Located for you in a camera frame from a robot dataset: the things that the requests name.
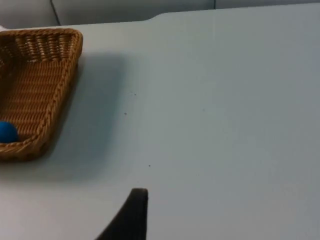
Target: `black object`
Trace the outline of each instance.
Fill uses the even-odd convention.
[[[148,190],[134,188],[128,198],[96,240],[146,240]]]

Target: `basket rim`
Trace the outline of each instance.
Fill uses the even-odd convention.
[[[61,80],[55,88],[52,99],[47,105],[45,114],[39,127],[36,130],[36,133],[31,137],[27,138],[24,141],[20,142],[11,142],[11,143],[0,143],[0,151],[3,150],[17,150],[24,149],[30,145],[32,145],[38,139],[41,139],[45,136],[48,126],[52,124],[53,118],[57,115],[57,111],[59,110],[58,105],[55,104],[57,101],[61,101],[60,94],[64,90],[66,84],[69,83],[69,78],[74,70],[74,67],[77,65],[78,58],[82,53],[82,45],[83,45],[83,35],[80,31],[73,28],[41,28],[41,29],[22,29],[22,30],[5,30],[0,32],[0,37],[3,36],[43,36],[43,35],[60,35],[60,34],[72,34],[78,38],[75,41],[74,46],[71,49],[70,56],[64,60],[66,61],[61,74]]]

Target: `table surface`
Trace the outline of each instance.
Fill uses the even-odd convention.
[[[44,159],[0,166],[0,239],[93,240],[131,188],[150,240],[320,238],[320,4],[77,25]]]

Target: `blue ball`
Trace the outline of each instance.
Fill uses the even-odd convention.
[[[0,143],[9,144],[18,142],[18,131],[16,127],[7,121],[0,121]]]

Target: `woven basket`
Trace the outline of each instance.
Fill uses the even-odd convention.
[[[48,148],[82,51],[74,29],[0,32],[0,121],[19,142],[0,143],[0,161],[34,159]]]

